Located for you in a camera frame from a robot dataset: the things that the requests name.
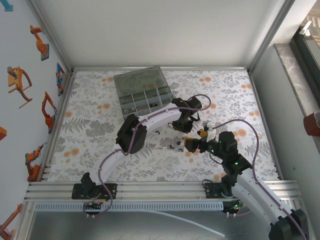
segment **red object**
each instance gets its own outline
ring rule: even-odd
[[[3,225],[0,225],[0,237],[4,240],[10,240],[11,236],[15,234],[15,230],[12,230],[10,233],[6,232],[6,228],[12,222],[12,220],[21,212],[22,204],[18,205],[17,209],[11,216],[4,222]]]
[[[5,136],[7,136],[7,131],[4,128],[0,127],[0,140],[4,139]]]
[[[306,133],[310,136],[320,136],[320,110],[303,119]]]

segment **black connector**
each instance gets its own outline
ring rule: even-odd
[[[135,127],[139,122],[140,121],[138,117],[136,117],[134,114],[131,114],[125,119],[120,130],[118,131],[115,143],[119,144],[123,151],[128,152]],[[135,154],[143,148],[145,144],[146,135],[147,127],[140,125],[135,132],[135,137],[133,140],[130,154]]]
[[[202,108],[201,102],[195,96],[193,96],[188,101],[184,101],[180,97],[174,98],[172,100],[172,103],[180,108],[193,108],[193,109]],[[197,110],[179,109],[179,111],[181,112],[181,116],[177,121],[172,122],[172,128],[174,130],[188,134],[190,133],[193,127],[193,122],[197,122],[200,120],[199,114],[198,114],[198,118],[196,119],[192,115],[195,114]]]
[[[105,183],[106,187],[111,192],[112,198],[115,199],[117,195],[116,183]],[[85,173],[81,178],[81,183],[73,185],[72,196],[74,200],[95,199],[109,200],[110,195],[102,185],[96,185],[90,178],[90,173]]]

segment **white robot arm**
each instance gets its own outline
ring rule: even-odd
[[[155,111],[153,113],[150,113],[150,114],[147,114],[144,116],[139,116],[137,118],[138,122],[144,121],[140,125],[141,129],[145,129],[145,130],[143,130],[143,133],[147,134],[147,132],[150,132],[160,126],[166,125],[171,122],[178,121],[179,118],[181,117],[182,113],[178,109],[169,110],[169,109],[176,108],[176,107],[177,107],[177,105],[175,105],[174,103],[169,103],[167,106],[165,106],[164,108],[162,108],[158,111]],[[131,122],[132,120],[136,120],[136,117],[134,115],[132,115],[131,117],[128,117],[127,119],[128,119],[128,121],[126,120],[122,126],[125,126],[125,125],[129,126],[129,122]],[[143,140],[143,142],[140,143],[140,145],[141,144],[143,145],[145,142],[144,138],[146,137],[146,135],[143,133],[141,135],[144,135],[144,136],[139,136],[139,140],[140,141]],[[121,139],[119,139],[119,137],[116,139],[117,143],[113,146],[113,148],[111,150],[111,152],[115,152],[115,153],[112,156],[110,156],[107,159],[107,161],[105,161],[105,163],[103,164],[103,166],[101,168],[100,177],[103,182],[106,182],[108,176],[115,170],[115,168],[118,167],[119,165],[123,164],[125,159],[129,156],[129,155],[124,154],[125,151],[127,151],[128,149],[124,150],[118,144],[118,141],[121,141]],[[96,184],[100,184],[100,180],[98,177],[98,169],[95,168],[92,171],[90,171],[89,173],[90,173],[91,180]]]
[[[192,115],[198,110],[203,110],[201,107],[196,97],[187,101],[175,98],[165,108],[153,113],[140,117],[133,114],[128,116],[117,133],[116,144],[108,159],[102,161],[99,169],[83,175],[81,183],[87,196],[92,198],[91,189],[100,182],[104,183],[129,154],[134,154],[143,147],[147,131],[172,122],[173,129],[189,133],[193,122],[196,121]],[[215,190],[218,189],[224,196],[235,196],[244,202],[265,223],[271,240],[309,239],[306,214],[301,209],[292,210],[263,181],[255,180],[252,165],[238,153],[238,143],[233,133],[224,131],[219,134],[219,140],[215,141],[216,130],[213,122],[207,124],[207,133],[207,136],[201,139],[186,137],[184,146],[189,152],[194,153],[196,149],[200,149],[200,153],[209,152],[222,159],[222,166],[227,175],[221,179],[221,183],[216,183]]]
[[[238,142],[231,131],[221,132],[218,141],[185,138],[184,146],[189,152],[199,149],[200,153],[209,152],[222,159],[226,176],[219,183],[205,183],[206,190],[213,195],[234,196],[245,203],[265,223],[270,240],[309,239],[306,214],[301,209],[293,210],[254,175],[253,166],[238,152]]]

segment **purple cable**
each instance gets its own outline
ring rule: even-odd
[[[190,97],[187,101],[189,101],[189,100],[192,99],[193,97],[197,97],[197,96],[206,97],[206,98],[209,100],[208,106],[205,107],[205,108],[200,108],[200,109],[199,109],[199,108],[192,108],[192,107],[178,107],[178,106],[177,106],[177,107],[172,107],[172,108],[164,109],[164,110],[162,110],[162,111],[159,111],[159,112],[157,112],[157,113],[154,113],[154,114],[148,116],[147,119],[149,120],[149,119],[151,119],[151,118],[153,118],[153,117],[155,117],[155,116],[158,116],[159,114],[165,113],[167,110],[168,110],[168,111],[172,111],[172,110],[180,110],[180,109],[182,109],[182,110],[191,110],[191,111],[203,111],[203,110],[207,110],[208,108],[210,108],[211,99],[210,99],[207,95],[204,95],[204,94],[196,94],[196,95]],[[113,154],[115,154],[115,153],[117,153],[117,152],[119,152],[119,151],[122,152],[123,155],[125,155],[125,156],[128,156],[128,155],[130,154],[130,151],[131,151],[132,146],[133,146],[133,144],[134,144],[134,140],[135,140],[135,136],[136,136],[136,132],[137,132],[137,130],[138,130],[138,127],[139,127],[142,123],[144,123],[144,122],[146,122],[146,121],[147,121],[146,119],[143,119],[142,121],[140,121],[140,122],[135,126],[134,131],[133,131],[133,134],[132,134],[131,142],[130,142],[130,145],[129,145],[129,149],[128,149],[127,152],[123,151],[122,149],[116,149],[115,151],[111,152],[108,156],[106,156],[106,157],[102,160],[102,162],[101,162],[101,164],[100,164],[100,166],[99,166],[99,170],[98,170],[98,178],[99,178],[102,186],[105,188],[105,190],[107,191],[107,193],[108,193],[109,196],[110,196],[110,205],[109,205],[104,211],[102,211],[102,212],[100,212],[100,213],[98,213],[98,214],[96,214],[96,215],[94,215],[94,216],[99,216],[99,215],[105,214],[105,213],[111,208],[111,206],[112,206],[112,204],[113,204],[112,194],[111,194],[110,190],[107,188],[107,186],[105,185],[105,183],[104,183],[104,182],[102,181],[102,179],[101,179],[101,174],[100,174],[100,172],[101,172],[102,166],[104,165],[105,161],[106,161],[109,157],[111,157]],[[89,206],[89,204],[85,205],[85,206],[83,207],[83,209],[82,209],[82,211],[83,211],[85,214],[87,214],[87,213],[86,213],[86,207],[87,207],[87,206]]]
[[[251,213],[251,211],[250,210],[248,210],[248,211],[246,211],[246,212],[244,212],[244,213],[237,213],[235,216],[236,217],[242,217],[242,216],[245,216],[245,215],[247,215],[247,214],[249,214],[249,213]]]
[[[213,129],[217,129],[217,128],[220,128],[228,123],[231,123],[231,122],[235,122],[235,121],[239,121],[239,122],[243,122],[247,125],[249,125],[249,127],[253,130],[254,134],[255,134],[255,137],[256,137],[256,150],[255,150],[255,153],[254,153],[254,156],[253,156],[253,160],[252,160],[252,173],[253,173],[253,178],[255,180],[255,182],[262,188],[262,190],[274,201],[274,203],[280,207],[281,204],[270,194],[270,192],[259,182],[258,178],[257,178],[257,175],[256,175],[256,170],[255,170],[255,165],[256,165],[256,158],[257,158],[257,155],[258,155],[258,151],[259,151],[259,136],[258,136],[258,133],[257,131],[255,130],[255,128],[249,123],[247,122],[246,120],[242,120],[242,119],[232,119],[232,120],[229,120],[229,121],[226,121],[218,126],[215,126],[213,127]],[[305,234],[304,234],[304,231],[301,229],[301,227],[299,226],[299,224],[296,222],[296,220],[290,215],[290,213],[285,210],[284,208],[282,209],[282,211],[289,217],[289,219],[293,222],[293,224],[295,225],[295,227],[298,229],[299,233],[301,234],[303,240],[307,240]]]
[[[171,111],[171,110],[176,110],[176,109],[179,109],[179,110],[180,110],[180,109],[184,109],[184,110],[192,110],[192,111],[203,111],[203,110],[208,109],[208,108],[210,107],[210,105],[211,105],[211,99],[210,99],[207,95],[204,95],[204,94],[196,94],[196,95],[190,97],[188,100],[190,100],[190,99],[193,98],[193,97],[197,97],[197,96],[206,97],[206,98],[209,100],[208,106],[205,107],[205,108],[201,108],[201,109],[191,108],[191,107],[172,107],[172,108],[165,109],[165,110],[162,110],[162,111],[160,111],[160,112],[157,112],[157,113],[155,113],[155,114],[153,114],[153,115],[150,115],[150,116],[147,117],[147,119],[149,120],[149,119],[151,119],[151,118],[153,118],[153,117],[155,117],[155,116],[157,116],[157,115],[159,115],[159,114],[162,114],[162,113],[166,112],[167,110],[168,110],[168,111]],[[101,162],[101,164],[100,164],[100,166],[99,166],[99,170],[98,170],[98,178],[99,178],[102,186],[105,188],[105,190],[108,192],[108,194],[109,194],[109,196],[110,196],[110,205],[108,206],[108,208],[107,208],[106,210],[98,213],[97,215],[102,215],[102,214],[106,213],[106,212],[111,208],[111,206],[112,206],[112,204],[113,204],[112,194],[111,194],[111,192],[109,191],[109,189],[107,188],[107,186],[105,185],[105,183],[104,183],[104,182],[102,181],[102,179],[101,179],[100,171],[101,171],[101,169],[102,169],[103,164],[105,163],[105,161],[106,161],[110,156],[112,156],[112,155],[115,154],[116,152],[121,151],[121,152],[123,153],[123,155],[125,155],[125,156],[128,156],[128,155],[130,154],[130,151],[131,151],[132,146],[133,146],[133,144],[134,144],[134,139],[135,139],[135,136],[136,136],[137,129],[138,129],[138,127],[139,127],[142,123],[144,123],[145,121],[146,121],[146,119],[142,120],[141,122],[139,122],[139,123],[135,126],[134,131],[133,131],[133,135],[132,135],[132,138],[131,138],[131,142],[130,142],[130,145],[129,145],[128,152],[124,152],[122,149],[116,149],[115,151],[111,152],[111,153],[110,153],[105,159],[103,159],[103,161]],[[220,125],[218,125],[218,126],[215,126],[213,129],[220,128],[220,127],[222,127],[222,126],[224,126],[224,125],[226,125],[226,124],[229,124],[229,123],[235,122],[235,121],[243,122],[243,123],[247,124],[247,125],[253,130],[253,132],[254,132],[254,134],[255,134],[255,137],[256,137],[256,150],[255,150],[255,153],[254,153],[254,156],[253,156],[253,160],[252,160],[252,173],[253,173],[253,178],[254,178],[254,180],[257,182],[257,184],[262,188],[262,190],[275,202],[275,204],[276,204],[278,207],[280,207],[281,204],[280,204],[280,203],[269,193],[269,191],[267,191],[267,190],[265,189],[265,187],[258,181],[258,178],[257,178],[257,175],[256,175],[255,165],[256,165],[256,158],[257,158],[258,151],[259,151],[259,136],[258,136],[258,133],[257,133],[257,131],[255,130],[255,128],[254,128],[249,122],[247,122],[246,120],[243,120],[243,119],[232,119],[232,120],[226,121],[226,122],[224,122],[224,123],[222,123],[222,124],[220,124]],[[286,211],[285,209],[282,209],[282,210],[283,210],[283,212],[290,218],[290,220],[293,222],[293,224],[296,226],[296,228],[298,229],[299,233],[301,234],[303,240],[307,240],[307,238],[306,238],[303,230],[302,230],[301,227],[299,226],[299,224],[294,220],[294,218],[289,214],[288,211]],[[248,213],[250,213],[250,210],[247,211],[247,212],[245,212],[245,213],[238,214],[238,216],[241,217],[241,216],[247,215]]]

